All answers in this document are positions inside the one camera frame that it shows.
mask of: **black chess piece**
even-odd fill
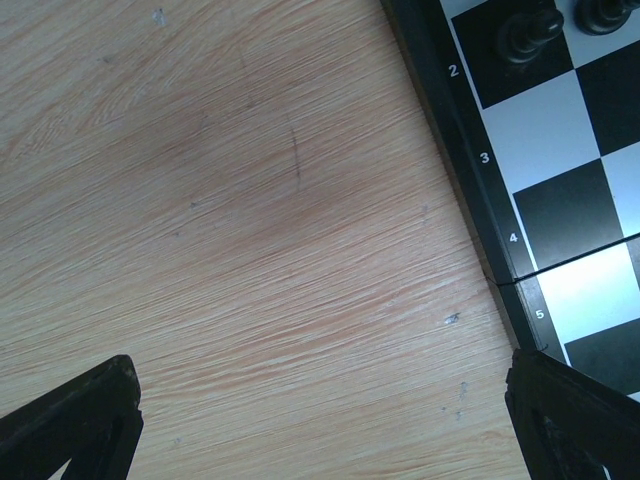
[[[622,27],[637,8],[640,0],[579,0],[576,23],[589,35],[607,35]]]
[[[555,8],[546,8],[534,14],[518,13],[510,17],[498,31],[496,51],[507,63],[528,63],[540,54],[547,43],[562,33],[563,26],[564,17]]]

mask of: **chessboard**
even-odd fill
[[[382,3],[518,342],[640,401],[640,2]]]

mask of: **dark mark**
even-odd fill
[[[462,382],[460,384],[460,401],[464,399],[464,396],[467,394],[468,389],[469,389],[469,384],[467,382]]]
[[[200,130],[202,130],[204,127],[207,126],[207,124],[209,122],[207,122],[207,120],[209,119],[209,115],[207,115],[206,113],[202,114],[202,120],[200,120]]]
[[[298,140],[296,139],[296,132],[291,124],[289,114],[287,116],[287,123],[289,124],[289,130],[291,131],[291,139],[293,140],[293,158],[296,162],[296,178],[298,179],[298,192],[300,191],[300,184],[302,183],[302,174],[300,172],[300,158],[298,156]]]
[[[444,324],[445,325],[453,325],[454,323],[458,323],[459,319],[460,319],[460,312],[454,313],[453,315],[448,316],[444,320]]]
[[[233,10],[233,4],[231,0],[227,0],[227,8],[229,12],[231,12],[231,22],[233,23],[234,30],[238,29],[238,22],[236,21],[236,14]],[[244,61],[244,55],[242,53],[242,49],[240,48],[240,44],[236,43],[236,50],[238,51],[238,56],[240,57],[240,65],[242,66],[242,73],[244,75],[244,80],[247,82],[247,96],[249,97],[249,103],[247,104],[247,110],[252,109],[256,106],[256,102],[253,100],[251,96],[251,82],[249,81],[249,74],[247,73],[247,64]]]

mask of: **chessboard border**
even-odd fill
[[[487,277],[502,286],[538,273],[442,6],[420,0],[381,3],[449,176],[459,184]]]

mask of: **wooden table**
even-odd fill
[[[512,347],[378,2],[0,17],[0,414],[127,353],[132,479],[528,478]]]

